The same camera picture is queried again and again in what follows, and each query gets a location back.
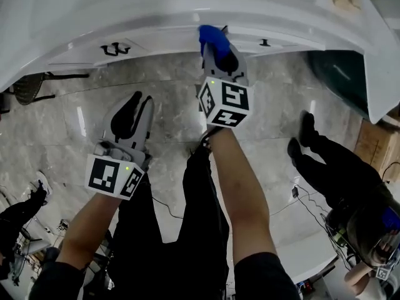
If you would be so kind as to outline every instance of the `hand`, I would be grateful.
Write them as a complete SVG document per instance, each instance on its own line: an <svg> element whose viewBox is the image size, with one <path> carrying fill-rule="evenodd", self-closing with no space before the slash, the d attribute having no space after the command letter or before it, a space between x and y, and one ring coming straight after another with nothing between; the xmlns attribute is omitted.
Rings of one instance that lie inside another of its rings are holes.
<svg viewBox="0 0 400 300"><path fill-rule="evenodd" d="M397 246L393 246L392 243L398 233L398 230L392 230L385 234L379 244L375 247L375 250L372 252L372 259L378 264L387 263L391 254L397 248Z"/></svg>

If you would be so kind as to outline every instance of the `sneaker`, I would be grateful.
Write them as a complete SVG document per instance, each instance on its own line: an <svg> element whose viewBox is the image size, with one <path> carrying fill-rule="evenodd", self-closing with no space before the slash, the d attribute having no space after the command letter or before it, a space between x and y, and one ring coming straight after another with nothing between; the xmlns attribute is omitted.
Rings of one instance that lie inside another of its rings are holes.
<svg viewBox="0 0 400 300"><path fill-rule="evenodd" d="M39 187L42 187L43 190L47 192L46 199L43 205L48 203L49 197L53 194L53 189L49 185L49 181L46 176L41 171L36 171L37 181L39 183Z"/></svg>
<svg viewBox="0 0 400 300"><path fill-rule="evenodd" d="M295 166L295 161L302 155L299 141L296 138L292 138L287 145L287 154L292 159L292 163Z"/></svg>
<svg viewBox="0 0 400 300"><path fill-rule="evenodd" d="M302 111L300 115L299 141L305 148L308 148L313 138L318 135L317 131L314 129L314 123L314 116L310 112Z"/></svg>

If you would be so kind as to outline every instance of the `blue object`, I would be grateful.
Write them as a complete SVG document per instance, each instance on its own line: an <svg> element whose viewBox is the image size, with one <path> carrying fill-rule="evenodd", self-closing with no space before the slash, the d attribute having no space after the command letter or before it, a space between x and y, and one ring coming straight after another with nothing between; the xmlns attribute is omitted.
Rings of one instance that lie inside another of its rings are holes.
<svg viewBox="0 0 400 300"><path fill-rule="evenodd" d="M216 63L224 59L231 51L231 43L225 34L217 27L203 25L199 27L201 55L204 54L204 46L210 43L216 50Z"/></svg>
<svg viewBox="0 0 400 300"><path fill-rule="evenodd" d="M387 207L383 212L382 222L388 231L400 230L400 218L391 207Z"/></svg>

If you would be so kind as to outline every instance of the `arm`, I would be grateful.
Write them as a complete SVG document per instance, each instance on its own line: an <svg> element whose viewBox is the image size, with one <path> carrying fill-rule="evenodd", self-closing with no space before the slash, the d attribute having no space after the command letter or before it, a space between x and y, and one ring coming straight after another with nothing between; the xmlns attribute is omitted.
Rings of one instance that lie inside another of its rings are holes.
<svg viewBox="0 0 400 300"><path fill-rule="evenodd" d="M93 260L121 201L96 193L72 220L57 262L85 268Z"/></svg>
<svg viewBox="0 0 400 300"><path fill-rule="evenodd" d="M232 223L234 263L256 253L276 254L263 189L232 130L219 131L211 137L210 144Z"/></svg>
<svg viewBox="0 0 400 300"><path fill-rule="evenodd" d="M360 262L355 265L344 277L344 282L351 289L351 291L357 296L364 291L369 282L369 273L373 269L367 266L365 263Z"/></svg>

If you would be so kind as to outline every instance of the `chair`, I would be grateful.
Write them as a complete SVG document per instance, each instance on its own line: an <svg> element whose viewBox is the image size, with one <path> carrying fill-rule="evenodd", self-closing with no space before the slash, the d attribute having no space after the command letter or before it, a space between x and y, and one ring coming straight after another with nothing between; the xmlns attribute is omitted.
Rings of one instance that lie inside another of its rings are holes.
<svg viewBox="0 0 400 300"><path fill-rule="evenodd" d="M43 81L45 80L65 80L74 78L88 78L88 74L66 74L62 76L54 75L51 72L47 73L36 73L22 77L20 80L15 82L12 86L14 92L8 91L9 94L15 95L17 101L26 106L30 103L55 98L55 95L36 97L40 91Z"/></svg>

